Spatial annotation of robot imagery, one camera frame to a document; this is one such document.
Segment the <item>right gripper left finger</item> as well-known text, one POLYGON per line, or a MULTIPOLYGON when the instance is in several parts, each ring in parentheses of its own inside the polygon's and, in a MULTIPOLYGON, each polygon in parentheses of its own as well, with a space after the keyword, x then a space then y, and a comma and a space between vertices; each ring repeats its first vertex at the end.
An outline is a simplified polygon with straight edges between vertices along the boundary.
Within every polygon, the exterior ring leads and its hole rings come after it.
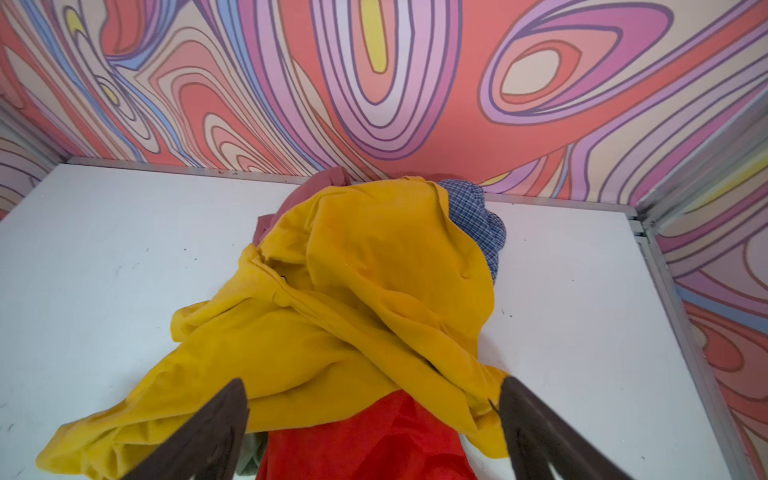
POLYGON ((231 479, 248 416, 244 384, 234 379, 123 479, 231 479))

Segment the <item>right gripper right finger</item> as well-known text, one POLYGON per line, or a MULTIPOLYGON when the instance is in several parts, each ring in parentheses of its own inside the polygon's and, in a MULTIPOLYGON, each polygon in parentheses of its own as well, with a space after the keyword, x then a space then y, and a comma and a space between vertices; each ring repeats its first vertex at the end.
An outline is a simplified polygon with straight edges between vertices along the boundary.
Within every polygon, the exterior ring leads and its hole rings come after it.
POLYGON ((515 377, 502 383, 499 417, 517 479, 629 477, 515 377))

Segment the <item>yellow cloth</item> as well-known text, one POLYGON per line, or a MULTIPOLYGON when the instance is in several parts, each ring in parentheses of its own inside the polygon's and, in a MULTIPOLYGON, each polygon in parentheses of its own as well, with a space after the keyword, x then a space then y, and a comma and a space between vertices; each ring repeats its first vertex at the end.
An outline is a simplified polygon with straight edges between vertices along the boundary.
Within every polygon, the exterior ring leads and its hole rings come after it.
POLYGON ((284 213, 210 300, 178 310, 175 349, 114 407, 61 426, 41 470, 117 479, 234 379, 251 432, 344 420, 397 391, 499 459, 503 371, 478 357, 494 309, 486 256, 445 184, 327 187, 284 213))

